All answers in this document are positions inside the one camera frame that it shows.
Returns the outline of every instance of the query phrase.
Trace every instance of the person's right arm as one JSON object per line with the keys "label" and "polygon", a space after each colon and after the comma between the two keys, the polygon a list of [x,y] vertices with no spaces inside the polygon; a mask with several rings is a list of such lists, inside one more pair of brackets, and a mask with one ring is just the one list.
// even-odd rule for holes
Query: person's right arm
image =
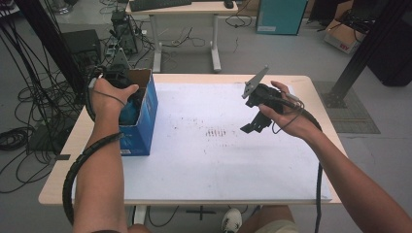
{"label": "person's right arm", "polygon": [[[272,84],[289,93],[277,82]],[[260,111],[280,127],[294,115],[278,115],[260,105]],[[298,117],[284,131],[303,139],[318,156],[336,193],[354,222],[363,232],[412,232],[411,217],[376,182],[349,160],[333,142],[308,119]]]}

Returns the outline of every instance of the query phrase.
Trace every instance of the teal box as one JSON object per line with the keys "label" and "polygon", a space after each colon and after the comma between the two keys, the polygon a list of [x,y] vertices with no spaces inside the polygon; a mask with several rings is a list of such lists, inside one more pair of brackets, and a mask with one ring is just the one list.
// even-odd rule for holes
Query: teal box
{"label": "teal box", "polygon": [[307,0],[260,0],[257,33],[297,35]]}
{"label": "teal box", "polygon": [[135,125],[121,125],[120,153],[122,156],[150,155],[157,112],[157,95],[152,70],[130,70],[128,77],[145,90],[140,115]]}

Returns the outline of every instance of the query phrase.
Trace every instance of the keyboard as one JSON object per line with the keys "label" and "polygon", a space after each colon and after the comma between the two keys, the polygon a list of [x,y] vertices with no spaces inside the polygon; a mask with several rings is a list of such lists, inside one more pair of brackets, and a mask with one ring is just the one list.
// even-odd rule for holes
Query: keyboard
{"label": "keyboard", "polygon": [[140,12],[161,8],[190,5],[191,0],[134,0],[129,1],[130,11]]}

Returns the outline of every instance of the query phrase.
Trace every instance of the shorts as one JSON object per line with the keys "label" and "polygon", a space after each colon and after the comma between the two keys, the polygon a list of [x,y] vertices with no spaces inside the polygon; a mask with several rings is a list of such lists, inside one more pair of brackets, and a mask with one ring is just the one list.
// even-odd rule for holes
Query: shorts
{"label": "shorts", "polygon": [[276,220],[267,223],[255,233],[298,233],[297,226],[289,220]]}

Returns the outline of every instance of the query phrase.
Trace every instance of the shoe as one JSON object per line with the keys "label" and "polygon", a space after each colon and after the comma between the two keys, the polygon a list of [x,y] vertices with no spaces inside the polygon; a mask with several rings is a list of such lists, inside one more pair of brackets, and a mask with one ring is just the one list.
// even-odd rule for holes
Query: shoe
{"label": "shoe", "polygon": [[237,209],[230,209],[226,212],[222,220],[223,233],[236,233],[242,225],[242,215]]}

